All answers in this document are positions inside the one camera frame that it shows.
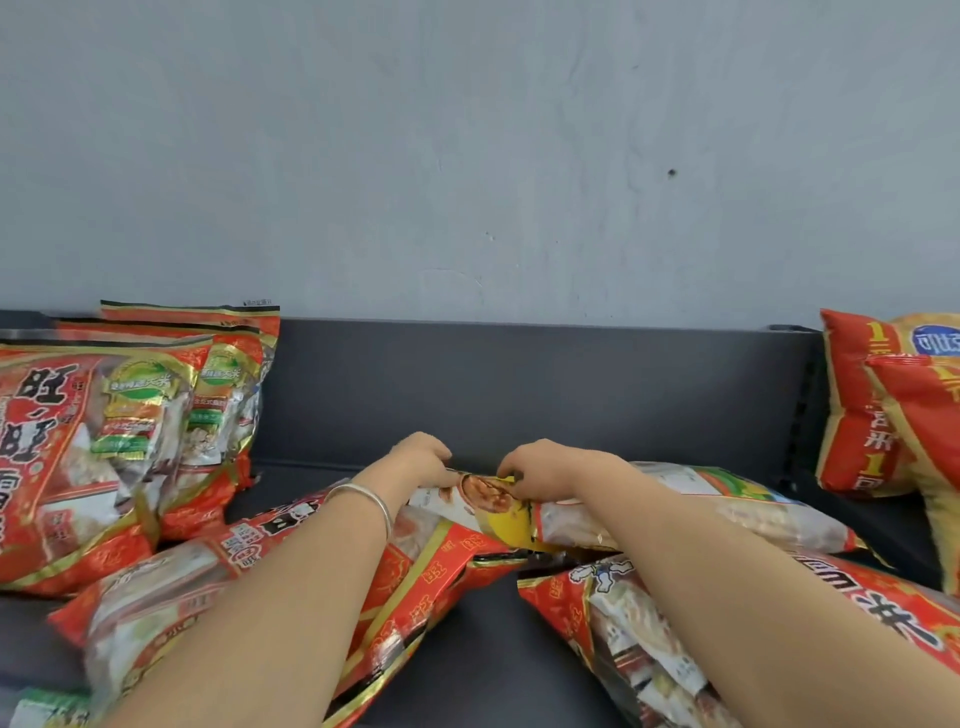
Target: gray wall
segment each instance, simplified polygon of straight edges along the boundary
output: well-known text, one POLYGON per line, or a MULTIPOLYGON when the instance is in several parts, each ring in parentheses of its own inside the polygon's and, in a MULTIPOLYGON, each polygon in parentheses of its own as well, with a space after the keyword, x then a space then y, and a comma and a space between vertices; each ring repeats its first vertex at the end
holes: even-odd
POLYGON ((952 0, 5 0, 0 307, 957 310, 958 37, 952 0))

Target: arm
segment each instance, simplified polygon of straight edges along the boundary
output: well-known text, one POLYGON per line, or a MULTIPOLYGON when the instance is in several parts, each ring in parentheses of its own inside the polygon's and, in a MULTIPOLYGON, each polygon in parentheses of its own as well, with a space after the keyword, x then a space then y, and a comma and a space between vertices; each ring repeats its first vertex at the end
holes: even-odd
MULTIPOLYGON (((440 441, 417 433, 352 479, 396 512, 420 485, 446 485, 440 441)), ((341 491, 230 586, 121 702, 108 728, 316 728, 387 544, 383 512, 341 491)))
POLYGON ((608 453, 545 440, 508 455, 509 473, 517 497, 583 501, 745 726, 956 721, 953 672, 696 498, 608 453))

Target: forearm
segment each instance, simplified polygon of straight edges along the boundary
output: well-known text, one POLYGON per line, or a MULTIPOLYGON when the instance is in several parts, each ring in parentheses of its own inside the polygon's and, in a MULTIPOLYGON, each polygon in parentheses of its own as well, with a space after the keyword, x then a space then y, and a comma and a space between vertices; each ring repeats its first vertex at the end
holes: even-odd
POLYGON ((336 495, 223 594, 108 726, 259 727, 282 716, 316 728, 385 545, 376 503, 336 495))
POLYGON ((746 726, 954 720, 948 669, 696 497, 612 456, 596 464, 578 496, 746 726))

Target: red snack bag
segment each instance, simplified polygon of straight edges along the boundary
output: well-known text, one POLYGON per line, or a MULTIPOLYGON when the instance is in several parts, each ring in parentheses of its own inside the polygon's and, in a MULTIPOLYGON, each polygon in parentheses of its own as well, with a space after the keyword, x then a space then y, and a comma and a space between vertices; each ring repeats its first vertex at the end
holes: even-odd
POLYGON ((924 496, 944 591, 960 595, 960 358, 871 356, 868 371, 924 496))
MULTIPOLYGON (((102 716, 132 690, 224 587, 315 513, 324 497, 303 498, 163 551, 92 585, 51 615, 58 631, 84 648, 92 713, 102 716)), ((525 553, 490 537, 403 508, 324 726, 352 725, 464 590, 489 584, 524 560, 525 553)))
POLYGON ((251 475, 250 450, 253 436, 260 419, 263 380, 270 372, 276 353, 276 341, 280 335, 280 307, 264 306, 211 306, 176 307, 151 305, 149 303, 119 303, 100 301, 101 315, 109 321, 155 321, 167 324, 201 324, 218 327, 246 326, 260 332, 263 347, 263 364, 260 380, 253 396, 247 400, 233 435, 232 447, 238 454, 237 467, 241 476, 241 487, 253 485, 251 475))
MULTIPOLYGON (((960 602, 834 556, 788 553, 867 615, 960 673, 960 602)), ((631 716, 644 728, 662 725, 664 718, 670 725, 739 725, 686 653, 626 556, 521 577, 518 588, 597 674, 621 709, 630 712, 624 695, 634 698, 631 716), (647 657, 645 671, 636 670, 642 665, 637 653, 647 657)))
POLYGON ((184 541, 223 525, 224 509, 241 485, 237 468, 223 466, 239 455, 236 429, 260 380, 263 347, 258 329, 88 318, 58 319, 57 327, 64 336, 213 337, 187 417, 177 476, 160 493, 160 538, 184 541))
POLYGON ((70 595, 153 553, 210 339, 0 341, 0 588, 70 595))
POLYGON ((912 491, 910 455, 890 426, 864 370, 868 356, 960 354, 960 314, 915 313, 892 321, 823 309, 830 416, 817 477, 834 493, 896 496, 912 491))

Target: wrist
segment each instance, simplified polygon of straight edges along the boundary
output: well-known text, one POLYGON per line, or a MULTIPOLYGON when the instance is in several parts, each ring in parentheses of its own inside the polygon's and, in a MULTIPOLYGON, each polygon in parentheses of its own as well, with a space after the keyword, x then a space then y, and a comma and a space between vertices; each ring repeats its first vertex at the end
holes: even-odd
POLYGON ((405 466, 403 457, 392 453, 369 465, 351 480, 383 498, 390 515, 395 519, 418 486, 418 483, 411 482, 409 469, 405 466))
POLYGON ((618 473, 634 469, 626 460, 610 452, 582 450, 581 453, 573 468, 573 491, 579 500, 584 500, 586 493, 596 494, 604 489, 618 473))

